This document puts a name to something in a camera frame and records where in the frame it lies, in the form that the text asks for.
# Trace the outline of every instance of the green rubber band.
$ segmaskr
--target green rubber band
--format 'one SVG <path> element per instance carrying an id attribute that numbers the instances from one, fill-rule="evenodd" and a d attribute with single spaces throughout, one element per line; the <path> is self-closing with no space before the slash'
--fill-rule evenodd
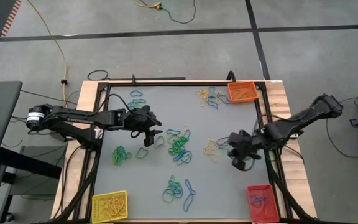
<path id="1" fill-rule="evenodd" d="M 140 153 L 141 151 L 142 151 L 142 152 L 146 152 L 146 153 L 145 153 L 143 156 L 139 156 L 139 153 Z M 142 147 L 142 148 L 140 148 L 140 149 L 137 151 L 135 157 L 138 158 L 138 159 L 143 159 L 144 157 L 147 156 L 148 153 L 149 153 L 149 150 L 144 149 L 144 148 Z"/>

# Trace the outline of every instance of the tangled rubber bands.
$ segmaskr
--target tangled rubber bands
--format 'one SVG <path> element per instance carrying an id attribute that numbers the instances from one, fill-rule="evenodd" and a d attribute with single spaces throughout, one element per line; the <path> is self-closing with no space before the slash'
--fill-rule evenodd
<path id="1" fill-rule="evenodd" d="M 191 151 L 187 151 L 185 148 L 185 144 L 189 141 L 191 134 L 188 128 L 189 126 L 185 125 L 182 132 L 172 129 L 167 130 L 167 142 L 172 145 L 171 148 L 168 149 L 168 153 L 173 156 L 172 161 L 176 162 L 177 165 L 189 163 L 193 157 Z"/>
<path id="2" fill-rule="evenodd" d="M 217 91 L 215 92 L 215 87 L 209 87 L 208 90 L 197 90 L 196 94 L 199 95 L 200 98 L 200 106 L 212 106 L 215 109 L 219 108 L 219 105 L 223 102 L 225 104 L 230 104 L 229 98 Z"/>
<path id="3" fill-rule="evenodd" d="M 255 208 L 263 208 L 265 204 L 269 202 L 268 197 L 258 195 L 251 195 L 249 199 L 251 200 L 251 205 L 253 205 Z"/>
<path id="4" fill-rule="evenodd" d="M 185 184 L 189 189 L 190 194 L 187 196 L 185 203 L 183 203 L 183 211 L 187 212 L 191 203 L 193 203 L 194 195 L 196 195 L 196 191 L 191 188 L 190 181 L 188 179 L 185 180 Z"/>
<path id="5" fill-rule="evenodd" d="M 183 203 L 183 211 L 187 212 L 191 203 L 193 203 L 194 196 L 196 191 L 191 188 L 190 181 L 185 179 L 185 184 L 189 190 L 189 195 L 187 196 L 185 202 Z M 168 181 L 168 187 L 162 192 L 162 200 L 164 202 L 171 203 L 175 198 L 179 199 L 183 196 L 183 188 L 180 182 L 175 181 L 175 177 L 171 175 L 170 180 Z"/>
<path id="6" fill-rule="evenodd" d="M 132 157 L 132 153 L 126 152 L 124 147 L 118 146 L 112 153 L 112 162 L 116 166 L 121 166 L 122 161 Z"/>
<path id="7" fill-rule="evenodd" d="M 165 197 L 168 195 L 170 197 L 169 200 L 166 200 Z M 173 202 L 173 199 L 181 198 L 183 196 L 183 188 L 181 184 L 175 181 L 175 176 L 171 175 L 170 180 L 168 181 L 168 187 L 162 192 L 162 200 L 164 202 Z"/>
<path id="8" fill-rule="evenodd" d="M 104 208 L 101 213 L 108 218 L 125 217 L 127 213 L 126 200 L 124 195 L 112 196 L 106 198 L 101 203 L 104 203 Z"/>
<path id="9" fill-rule="evenodd" d="M 223 137 L 217 141 L 209 140 L 208 145 L 203 149 L 203 153 L 209 156 L 213 162 L 218 162 L 217 151 L 219 149 L 230 150 L 232 147 L 228 143 L 229 137 Z"/>

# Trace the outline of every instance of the yellow cable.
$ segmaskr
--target yellow cable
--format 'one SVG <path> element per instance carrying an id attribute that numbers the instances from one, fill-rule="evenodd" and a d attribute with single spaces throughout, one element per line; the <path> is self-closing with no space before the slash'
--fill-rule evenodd
<path id="1" fill-rule="evenodd" d="M 152 6 L 147 6 L 147 5 L 139 4 L 136 0 L 134 0 L 134 2 L 140 7 L 149 7 L 149 8 L 161 9 L 161 7 L 160 7 L 161 3 L 156 3 L 156 4 L 152 5 Z"/>
<path id="2" fill-rule="evenodd" d="M 59 51 L 62 55 L 62 59 L 63 59 L 63 63 L 65 66 L 65 71 L 64 71 L 64 76 L 63 79 L 66 80 L 67 77 L 67 64 L 66 64 L 66 59 L 65 59 L 65 54 L 63 54 L 62 48 L 60 48 L 59 43 L 56 41 L 56 39 L 53 37 L 53 35 L 50 33 L 49 27 L 47 25 L 47 23 L 44 21 L 43 17 L 41 16 L 40 12 L 35 8 L 35 6 L 31 3 L 30 0 L 27 0 L 29 2 L 29 4 L 31 5 L 31 7 L 35 10 L 35 12 L 38 14 L 38 16 L 41 18 L 42 22 L 44 23 L 45 27 L 48 30 L 49 36 L 50 38 L 56 43 L 57 47 L 59 48 Z M 68 108 L 67 106 L 67 102 L 66 102 L 66 84 L 63 83 L 63 100 L 65 101 L 65 108 Z"/>

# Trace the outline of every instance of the wooden board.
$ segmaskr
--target wooden board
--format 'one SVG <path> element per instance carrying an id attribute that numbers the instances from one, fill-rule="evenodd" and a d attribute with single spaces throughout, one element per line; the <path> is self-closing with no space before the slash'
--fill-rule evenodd
<path id="1" fill-rule="evenodd" d="M 238 80 L 238 82 L 244 82 L 250 80 Z M 132 81 L 108 81 L 109 83 L 131 83 Z M 138 83 L 186 83 L 186 82 L 230 82 L 229 80 L 153 80 L 153 81 L 137 81 Z M 267 94 L 270 103 L 270 109 L 272 114 L 288 118 L 291 116 L 290 108 L 288 105 L 287 96 L 285 94 L 284 84 L 281 81 L 265 81 L 267 86 Z M 78 100 L 77 109 L 85 111 L 93 111 L 94 102 L 96 101 L 96 92 L 98 89 L 99 81 L 84 81 L 81 87 L 81 93 Z M 262 114 L 265 113 L 263 98 L 259 94 L 260 107 Z M 88 128 L 88 124 L 75 124 L 79 128 Z M 300 153 L 299 145 L 297 141 L 289 141 L 288 145 Z M 73 151 L 79 146 L 77 141 L 71 141 L 68 143 L 66 159 L 68 159 Z M 68 166 L 67 183 L 65 187 L 63 208 L 65 208 L 77 193 L 78 185 L 80 183 L 81 169 L 83 166 L 85 151 L 79 150 L 71 159 Z M 93 157 L 91 156 L 90 165 L 92 165 Z M 311 196 L 308 179 L 306 176 L 305 167 L 302 160 L 292 153 L 283 150 L 282 162 L 287 181 L 287 186 L 291 194 L 294 196 L 296 201 L 305 209 L 305 211 L 312 217 L 316 217 L 316 210 L 314 209 L 314 203 Z M 54 217 L 58 211 L 60 198 L 62 192 L 62 179 L 59 181 L 55 202 L 52 209 L 51 218 Z M 88 191 L 85 192 L 81 204 L 80 218 L 85 217 L 86 213 L 86 201 L 88 199 Z M 278 204 L 282 217 L 285 217 L 285 207 L 283 206 L 282 195 L 278 194 Z M 249 219 L 205 219 L 205 220 L 127 220 L 127 222 L 249 222 Z"/>

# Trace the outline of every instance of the orange tray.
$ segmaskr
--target orange tray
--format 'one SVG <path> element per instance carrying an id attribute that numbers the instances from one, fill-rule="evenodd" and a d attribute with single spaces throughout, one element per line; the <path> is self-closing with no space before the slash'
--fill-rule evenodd
<path id="1" fill-rule="evenodd" d="M 245 103 L 258 98 L 254 82 L 234 82 L 227 84 L 232 103 Z"/>

